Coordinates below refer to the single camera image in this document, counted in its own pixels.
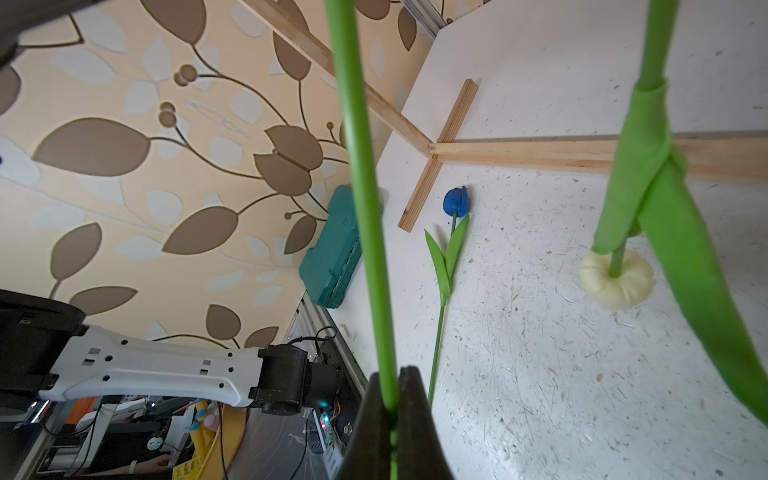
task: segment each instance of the wooden slat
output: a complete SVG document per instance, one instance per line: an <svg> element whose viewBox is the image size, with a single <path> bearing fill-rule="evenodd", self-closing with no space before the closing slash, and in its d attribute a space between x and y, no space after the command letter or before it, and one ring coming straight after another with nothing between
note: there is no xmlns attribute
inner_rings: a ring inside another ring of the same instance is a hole
<svg viewBox="0 0 768 480"><path fill-rule="evenodd" d="M768 138L676 139L688 158L691 177L768 183ZM564 170L611 171L616 141L516 141L434 144L447 164Z"/></svg>
<svg viewBox="0 0 768 480"><path fill-rule="evenodd" d="M277 2L274 0L240 0L240 2L312 63L336 76L333 53L330 49L302 25L296 23ZM366 84L366 101L371 112L387 127L410 143L420 154L425 157L432 156L427 150L431 141L426 135L368 84Z"/></svg>
<svg viewBox="0 0 768 480"><path fill-rule="evenodd" d="M456 98L456 103L453 105L448 120L440 133L440 138L438 139L440 144L448 144L448 142L452 142L456 139L458 130L464 123L464 118L467 116L467 112L472 105L472 100L474 100L477 91L478 86L474 81L467 79L464 82L464 86L459 92L458 98ZM440 172L440 167L442 166L440 160L441 159L438 159L437 155L433 155L427 160L427 165L424 167L422 176L419 178L419 182L416 184L416 188L411 194L411 199L408 201L406 209L402 212L400 223L398 223L397 226L406 232L413 230L413 226L416 224L416 219L419 218L419 214L424 207L424 202L427 200L429 191L432 189L437 174Z"/></svg>

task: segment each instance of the yellow label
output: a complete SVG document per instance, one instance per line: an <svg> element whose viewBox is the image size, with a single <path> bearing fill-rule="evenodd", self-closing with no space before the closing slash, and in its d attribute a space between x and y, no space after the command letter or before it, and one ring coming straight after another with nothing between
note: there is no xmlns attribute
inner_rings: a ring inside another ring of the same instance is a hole
<svg viewBox="0 0 768 480"><path fill-rule="evenodd" d="M197 457L192 457L188 462L180 463L174 467L173 480L192 480L200 474L200 462Z"/></svg>

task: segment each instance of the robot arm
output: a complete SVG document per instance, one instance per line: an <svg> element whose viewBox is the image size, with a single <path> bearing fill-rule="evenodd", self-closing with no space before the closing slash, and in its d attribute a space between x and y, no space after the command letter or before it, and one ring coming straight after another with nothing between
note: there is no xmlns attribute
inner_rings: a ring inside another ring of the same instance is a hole
<svg viewBox="0 0 768 480"><path fill-rule="evenodd" d="M150 342L89 326L69 339L51 368L55 384L38 394L55 402L130 394L201 397L247 407L262 365L258 349Z"/></svg>
<svg viewBox="0 0 768 480"><path fill-rule="evenodd" d="M336 367L309 362L292 345L225 350L156 343L83 325L84 318L71 305L0 290L0 360L10 366L0 370L0 407L135 394L292 415L329 405L341 385Z"/></svg>

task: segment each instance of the green plastic stem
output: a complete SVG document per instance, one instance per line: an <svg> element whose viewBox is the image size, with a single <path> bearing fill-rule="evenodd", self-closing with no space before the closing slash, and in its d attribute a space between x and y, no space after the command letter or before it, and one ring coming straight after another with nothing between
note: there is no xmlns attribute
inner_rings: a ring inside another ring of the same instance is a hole
<svg viewBox="0 0 768 480"><path fill-rule="evenodd" d="M643 64L637 80L641 90L659 88L664 83L664 66L679 7L680 0L650 0Z"/></svg>
<svg viewBox="0 0 768 480"><path fill-rule="evenodd" d="M440 345L442 344L442 317L445 315L445 304L440 305L440 318L437 321L437 338L435 339L435 354L432 356L432 374L429 376L429 392L427 400L429 406L432 406L432 399L435 398L435 384L437 383L437 366L440 359Z"/></svg>
<svg viewBox="0 0 768 480"><path fill-rule="evenodd" d="M621 245L611 254L611 266L608 267L608 275L611 278L621 276L621 266L624 265L624 250L627 247L627 241L621 242Z"/></svg>
<svg viewBox="0 0 768 480"><path fill-rule="evenodd" d="M376 185L366 91L362 79L355 2L326 0L326 10L344 120L344 138L349 152L349 174L352 178L355 214L366 265L382 402L392 420L395 420L400 403L395 333L389 302L379 188Z"/></svg>

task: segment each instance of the brown leaf pattern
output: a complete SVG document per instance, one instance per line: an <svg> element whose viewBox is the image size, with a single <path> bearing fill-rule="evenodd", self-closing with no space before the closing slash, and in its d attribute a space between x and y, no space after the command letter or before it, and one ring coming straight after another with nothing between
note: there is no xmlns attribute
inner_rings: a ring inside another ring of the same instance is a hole
<svg viewBox="0 0 768 480"><path fill-rule="evenodd" d="M58 239L51 251L51 275L66 280L93 260L101 245L101 227L89 223L71 230Z"/></svg>
<svg viewBox="0 0 768 480"><path fill-rule="evenodd" d="M22 91L22 79L16 70L10 66L0 70L0 115L13 106L20 91Z"/></svg>
<svg viewBox="0 0 768 480"><path fill-rule="evenodd" d="M209 305L205 317L208 335L217 340L232 340L240 333L240 317L223 305Z"/></svg>
<svg viewBox="0 0 768 480"><path fill-rule="evenodd" d="M293 228L290 229L284 253L290 255L309 245L312 241L312 237L315 236L316 229L317 220L315 220L314 217L310 217L309 215L301 217L299 221L293 225Z"/></svg>
<svg viewBox="0 0 768 480"><path fill-rule="evenodd" d="M256 168L273 190L298 197L310 191L312 178L304 167L291 163L279 155L254 155Z"/></svg>
<svg viewBox="0 0 768 480"><path fill-rule="evenodd" d="M213 250L226 242L237 229L237 213L226 207L208 207L187 217L176 227L163 251L194 255Z"/></svg>
<svg viewBox="0 0 768 480"><path fill-rule="evenodd" d="M299 25L303 26L306 30L310 29L304 14L293 0L277 0L277 4L283 7L283 10ZM277 61L280 63L280 66L283 67L283 70L291 78L302 81L309 74L312 62L307 60L294 47L290 46L277 33L273 33L272 38L275 43L275 55L277 55Z"/></svg>
<svg viewBox="0 0 768 480"><path fill-rule="evenodd" d="M372 20L389 15L389 0L355 0L357 11Z"/></svg>
<svg viewBox="0 0 768 480"><path fill-rule="evenodd" d="M287 157L307 170L314 170L323 164L323 148L320 142L303 128L277 125L267 128L264 133L281 157Z"/></svg>
<svg viewBox="0 0 768 480"><path fill-rule="evenodd" d="M76 174L117 177L136 170L149 154L139 131L104 118L79 118L52 131L32 158Z"/></svg>
<svg viewBox="0 0 768 480"><path fill-rule="evenodd" d="M413 42L416 40L416 20L405 8L400 9L397 15L397 29L400 32L400 40L406 50L410 51Z"/></svg>
<svg viewBox="0 0 768 480"><path fill-rule="evenodd" d="M149 15L181 41L194 45L205 31L203 0L141 0Z"/></svg>
<svg viewBox="0 0 768 480"><path fill-rule="evenodd" d="M243 347L250 348L255 346L260 349L265 349L273 340L275 340L277 330L279 329L280 328L276 326L268 326L266 328L258 329L248 336Z"/></svg>
<svg viewBox="0 0 768 480"><path fill-rule="evenodd" d="M85 315L96 315L118 308L136 295L129 286L97 286L76 293L69 304L76 306Z"/></svg>

